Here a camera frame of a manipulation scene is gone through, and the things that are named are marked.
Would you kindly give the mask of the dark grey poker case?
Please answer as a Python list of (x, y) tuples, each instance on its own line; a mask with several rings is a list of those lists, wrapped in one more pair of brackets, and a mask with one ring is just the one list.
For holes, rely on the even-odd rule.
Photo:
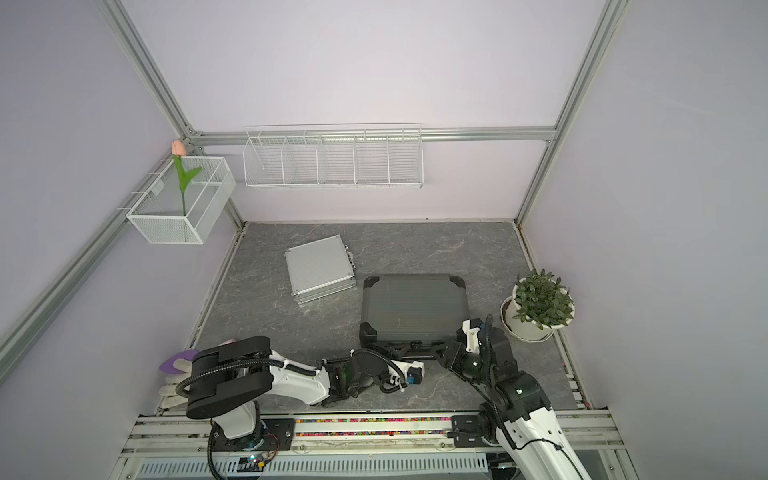
[(428, 360), (470, 318), (466, 284), (449, 274), (381, 274), (363, 282), (359, 340), (395, 360)]

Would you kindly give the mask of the silver aluminium poker case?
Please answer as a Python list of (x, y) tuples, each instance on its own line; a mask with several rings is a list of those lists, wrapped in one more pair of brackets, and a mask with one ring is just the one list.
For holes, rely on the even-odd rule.
[(284, 256), (292, 297), (298, 304), (356, 285), (353, 256), (339, 235), (291, 247)]

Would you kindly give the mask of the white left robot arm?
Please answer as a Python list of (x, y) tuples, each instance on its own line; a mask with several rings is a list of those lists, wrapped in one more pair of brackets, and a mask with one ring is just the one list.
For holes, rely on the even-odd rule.
[(424, 376), (421, 362), (364, 348), (310, 366), (279, 354), (265, 336), (200, 351), (183, 365), (188, 373), (173, 385), (173, 395), (186, 402), (188, 418), (211, 421), (214, 433), (227, 440), (263, 436), (258, 398), (266, 394), (327, 406), (372, 386), (384, 394), (401, 392)]

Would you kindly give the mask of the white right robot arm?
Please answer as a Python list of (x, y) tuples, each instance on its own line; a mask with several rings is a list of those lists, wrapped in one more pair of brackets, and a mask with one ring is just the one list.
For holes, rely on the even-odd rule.
[(539, 382), (518, 366), (493, 317), (466, 320), (432, 347), (436, 361), (481, 396), (481, 438), (502, 447), (526, 479), (589, 479)]

